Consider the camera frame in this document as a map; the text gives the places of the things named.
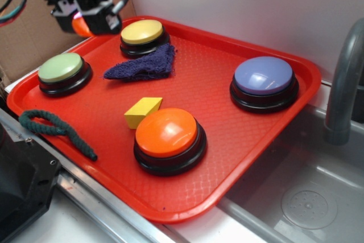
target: wooden block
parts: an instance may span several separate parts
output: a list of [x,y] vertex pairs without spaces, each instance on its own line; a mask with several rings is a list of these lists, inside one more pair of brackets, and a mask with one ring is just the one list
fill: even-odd
[[159,109],[162,99],[153,97],[141,98],[124,114],[128,127],[130,129],[137,129],[145,117]]

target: cardboard box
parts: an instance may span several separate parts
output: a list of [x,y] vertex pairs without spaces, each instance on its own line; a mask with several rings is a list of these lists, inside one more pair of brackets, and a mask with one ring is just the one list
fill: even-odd
[[[0,6],[6,1],[0,0]],[[13,0],[5,14],[20,2]],[[53,6],[47,6],[45,0],[28,0],[19,18],[0,27],[0,89],[84,40],[76,34],[62,32],[50,14],[52,9]],[[121,17],[132,16],[135,11],[132,0],[129,0]]]

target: blue cloth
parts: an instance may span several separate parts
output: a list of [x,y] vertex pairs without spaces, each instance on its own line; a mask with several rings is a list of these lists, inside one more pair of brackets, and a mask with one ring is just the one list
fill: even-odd
[[104,78],[125,82],[167,78],[172,71],[174,56],[174,46],[167,43],[148,55],[117,64],[104,73]]

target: red wire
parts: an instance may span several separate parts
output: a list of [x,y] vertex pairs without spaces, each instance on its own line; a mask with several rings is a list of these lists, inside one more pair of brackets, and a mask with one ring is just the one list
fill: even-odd
[[26,6],[26,5],[24,5],[24,7],[20,10],[20,12],[18,12],[18,14],[17,14],[15,17],[13,17],[13,18],[11,18],[11,19],[7,20],[7,21],[6,21],[6,22],[4,22],[4,23],[0,23],[0,27],[6,26],[6,25],[8,25],[8,24],[12,23],[14,20],[16,20],[16,18],[18,18],[18,17],[20,16],[20,14],[22,14],[22,12],[24,11],[25,6]]

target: sink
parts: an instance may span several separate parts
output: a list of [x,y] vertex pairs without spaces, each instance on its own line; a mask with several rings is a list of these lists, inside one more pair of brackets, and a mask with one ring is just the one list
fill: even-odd
[[363,242],[364,127],[333,146],[324,118],[306,106],[218,206],[267,242]]

